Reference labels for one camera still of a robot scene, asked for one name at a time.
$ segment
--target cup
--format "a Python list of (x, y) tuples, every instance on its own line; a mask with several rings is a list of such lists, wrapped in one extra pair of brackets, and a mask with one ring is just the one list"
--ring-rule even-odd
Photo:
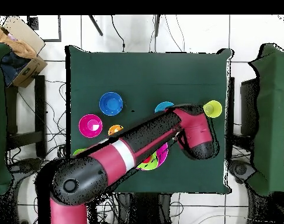
[(81, 152), (83, 152), (83, 151), (85, 151), (86, 149), (77, 149), (74, 153), (73, 153), (73, 155), (77, 155), (77, 154), (79, 154), (79, 153), (81, 153)]
[(108, 135), (111, 136), (113, 135), (114, 133), (118, 132), (118, 131), (121, 131), (123, 129), (123, 127), (121, 125), (113, 125), (109, 128), (108, 130)]
[(157, 152), (154, 152), (151, 156), (149, 156), (142, 163), (140, 163), (139, 166), (136, 167), (136, 169), (147, 171), (147, 170), (156, 169), (157, 166), (158, 166)]
[(102, 132), (102, 120), (94, 114), (87, 114), (79, 121), (79, 131), (87, 138), (97, 137)]
[(158, 156), (158, 166), (157, 167), (163, 164), (163, 162), (167, 158), (167, 155), (168, 155), (168, 144), (165, 143), (162, 147), (160, 147), (157, 150), (157, 156)]
[(222, 113), (222, 105), (217, 100), (211, 100), (203, 106), (205, 114), (210, 118), (217, 118)]
[(99, 100), (99, 108), (108, 116), (119, 114), (123, 108), (121, 96), (115, 92), (105, 93)]
[(164, 111), (167, 107), (171, 107), (173, 105), (174, 104), (170, 101), (161, 102), (159, 105), (157, 105), (154, 112), (157, 113), (158, 111)]

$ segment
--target magenta cup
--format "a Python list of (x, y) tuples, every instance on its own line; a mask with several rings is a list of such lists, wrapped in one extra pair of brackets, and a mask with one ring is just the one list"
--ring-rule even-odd
[(102, 120), (94, 114), (87, 114), (79, 121), (79, 131), (87, 138), (97, 137), (102, 132)]
[(165, 143), (162, 147), (160, 147), (157, 150), (157, 156), (158, 156), (158, 166), (162, 165), (162, 163), (166, 160), (168, 154), (168, 144)]

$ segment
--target cable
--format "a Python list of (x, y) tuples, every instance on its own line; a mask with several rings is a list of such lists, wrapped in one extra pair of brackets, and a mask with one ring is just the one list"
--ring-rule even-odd
[(58, 125), (58, 122), (56, 122), (55, 121), (55, 110), (53, 109), (53, 107), (50, 105), (50, 104), (48, 104), (49, 106), (50, 106), (50, 108), (52, 109), (52, 111), (53, 111), (53, 121), (55, 122), (55, 124), (56, 125)]
[(123, 51), (122, 51), (122, 52), (124, 52), (124, 48), (125, 48), (125, 46), (126, 46), (125, 43), (124, 43), (124, 39), (120, 36), (120, 34), (118, 33), (117, 29), (115, 28), (114, 21), (113, 21), (113, 15), (111, 15), (111, 17), (112, 17), (112, 25), (113, 25), (115, 31), (116, 31), (116, 33), (118, 34), (118, 36), (122, 39), (122, 42), (123, 42), (123, 44), (122, 44)]
[(37, 200), (37, 197), (34, 199), (34, 204), (33, 204), (33, 206), (34, 206), (34, 210), (35, 210), (35, 212), (36, 212), (36, 214), (38, 214), (38, 212), (36, 211), (36, 208), (35, 208), (35, 201)]
[(37, 221), (38, 221), (38, 218), (35, 219), (35, 221), (33, 222), (33, 224), (36, 224)]
[(63, 115), (66, 113), (66, 110), (62, 113), (62, 115), (60, 116), (60, 118), (58, 119), (58, 123), (57, 123), (57, 128), (58, 128), (58, 130), (59, 130), (59, 132), (61, 132), (62, 130), (63, 130), (63, 128), (60, 130), (60, 128), (59, 128), (59, 122), (60, 122), (60, 120), (61, 120), (61, 118), (63, 117)]
[(165, 213), (164, 213), (163, 206), (162, 206), (161, 204), (159, 204), (159, 206), (160, 206), (160, 208), (161, 208), (161, 211), (162, 211), (162, 214), (163, 214), (163, 217), (164, 217), (164, 222), (165, 222), (165, 224), (169, 224), (169, 222), (168, 222), (167, 219), (166, 219), (166, 215), (165, 215)]
[(63, 95), (61, 94), (60, 89), (65, 85), (66, 83), (63, 83), (60, 88), (59, 88), (59, 94), (61, 95), (62, 99), (66, 102), (66, 99), (63, 97)]
[(210, 218), (214, 218), (214, 217), (217, 217), (217, 216), (228, 216), (228, 217), (240, 217), (240, 218), (244, 218), (246, 220), (251, 220), (251, 221), (256, 221), (256, 222), (269, 222), (269, 223), (275, 223), (271, 220), (255, 220), (255, 219), (251, 219), (251, 218), (247, 218), (247, 217), (244, 217), (244, 216), (232, 216), (232, 215), (215, 215), (215, 216), (209, 216), (208, 218), (202, 220), (201, 222), (199, 222), (198, 224), (201, 224), (202, 222), (210, 219)]
[(178, 208), (179, 208), (179, 202), (181, 200), (181, 193), (179, 193), (178, 195)]
[(244, 157), (246, 157), (248, 160), (250, 160), (247, 156), (250, 155), (251, 153), (250, 153), (250, 154), (244, 154), (244, 153), (242, 153), (239, 149), (235, 148), (234, 146), (233, 146), (233, 148), (236, 149), (237, 151), (239, 151), (239, 152), (240, 152)]
[[(177, 19), (177, 15), (175, 15), (176, 16), (176, 21), (177, 21), (177, 24), (178, 24), (178, 27), (179, 27), (179, 29), (180, 29), (180, 31), (181, 31), (181, 33), (182, 33), (182, 29), (181, 29), (181, 27), (180, 27), (180, 25), (179, 25), (179, 23), (178, 23), (178, 19)], [(183, 38), (183, 51), (185, 52), (185, 38), (184, 38), (184, 36), (183, 36), (183, 33), (182, 33), (182, 38)]]
[(32, 112), (34, 112), (34, 114), (42, 121), (42, 123), (43, 124), (45, 124), (46, 125), (46, 123), (35, 113), (35, 111), (30, 107), (30, 105), (27, 103), (27, 101), (25, 100), (25, 98), (22, 96), (22, 94), (21, 93), (19, 93), (19, 95), (21, 96), (21, 98), (23, 99), (23, 101), (27, 104), (27, 106), (31, 109), (31, 111)]
[(21, 149), (20, 147), (18, 147), (18, 149), (19, 149), (18, 153), (16, 153), (15, 155), (13, 155), (12, 158), (11, 158), (11, 163), (12, 163), (12, 164), (14, 164), (14, 161), (13, 161), (13, 160), (14, 160), (14, 157), (17, 156), (18, 154), (20, 154), (21, 151), (22, 151), (22, 149)]
[(46, 82), (51, 82), (51, 83), (55, 83), (55, 82), (62, 82), (62, 81), (60, 81), (60, 80), (54, 80), (54, 81), (51, 81), (51, 80), (45, 80)]
[(165, 19), (166, 19), (166, 24), (167, 24), (169, 33), (170, 33), (170, 35), (171, 35), (171, 38), (173, 39), (174, 43), (177, 45), (177, 43), (175, 42), (175, 40), (174, 40), (174, 38), (173, 38), (173, 36), (172, 36), (172, 34), (171, 34), (171, 32), (170, 32), (170, 28), (169, 28), (169, 25), (168, 25), (167, 17), (166, 17), (166, 15), (164, 15), (164, 16), (165, 16)]
[(178, 203), (178, 204), (181, 204), (181, 207), (182, 207), (182, 211), (179, 213), (179, 214), (177, 214), (177, 215), (174, 215), (174, 216), (170, 216), (170, 217), (176, 217), (176, 216), (179, 216), (182, 212), (183, 212), (183, 205), (182, 205), (182, 203), (181, 202), (172, 202), (172, 203), (170, 203), (170, 206), (172, 205), (172, 204), (174, 204), (174, 203)]

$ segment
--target cardboard box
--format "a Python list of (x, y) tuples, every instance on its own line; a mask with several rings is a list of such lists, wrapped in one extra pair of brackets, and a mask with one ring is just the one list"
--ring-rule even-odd
[[(15, 39), (22, 40), (31, 46), (38, 54), (45, 46), (40, 38), (22, 19), (18, 16), (10, 16), (2, 26), (5, 33), (10, 33)], [(26, 88), (45, 67), (47, 63), (40, 57), (31, 59), (24, 69), (13, 80), (13, 85)]]

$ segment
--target white tile floor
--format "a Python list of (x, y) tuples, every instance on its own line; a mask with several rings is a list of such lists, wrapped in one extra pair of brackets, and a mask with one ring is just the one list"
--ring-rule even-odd
[[(61, 16), (62, 42), (46, 43), (39, 54), (48, 62), (48, 66), (41, 73), (46, 76), (47, 126), (49, 139), (51, 132), (58, 132), (53, 121), (58, 121), (65, 111), (65, 101), (59, 95), (59, 87), (65, 82), (65, 45), (74, 45), (92, 52), (121, 52), (122, 41), (116, 34), (110, 16), (95, 16), (104, 35), (101, 37), (94, 28), (88, 16)], [(116, 15), (115, 26), (124, 38), (125, 52), (146, 53), (154, 51), (154, 39), (150, 45), (151, 33), (154, 30), (152, 15)], [(240, 133), (240, 84), (242, 81), (255, 77), (252, 68), (247, 64), (254, 60), (263, 43), (276, 43), (284, 48), (284, 15), (167, 15), (168, 26), (178, 46), (183, 50), (183, 39), (178, 23), (185, 38), (185, 51), (192, 53), (216, 53), (222, 48), (234, 50), (231, 63), (231, 76), (235, 77), (235, 106), (234, 132)], [(157, 38), (157, 52), (179, 51), (169, 33), (165, 16), (161, 17), (159, 35)], [(29, 105), (34, 107), (34, 83), (26, 89), (20, 88)], [(34, 114), (19, 98), (18, 126), (19, 132), (34, 130)], [(65, 128), (65, 114), (59, 125)], [(62, 135), (55, 137), (57, 144), (64, 144)], [(48, 142), (47, 148), (55, 145), (54, 140)], [(56, 156), (56, 152), (49, 155), (49, 159)], [(35, 157), (34, 145), (22, 148), (19, 159)], [(19, 191), (18, 203), (21, 219), (28, 219), (32, 223), (37, 218), (37, 206), (34, 208), (36, 197), (34, 176), (24, 180)], [(229, 195), (216, 194), (181, 194), (183, 212), (180, 216), (172, 217), (173, 224), (245, 224), (248, 213), (248, 197), (244, 185), (239, 185), (228, 175), (228, 185), (232, 189)], [(178, 194), (172, 196), (171, 201), (178, 200)], [(177, 215), (181, 207), (172, 206), (171, 216)], [(108, 213), (107, 221), (113, 220)]]

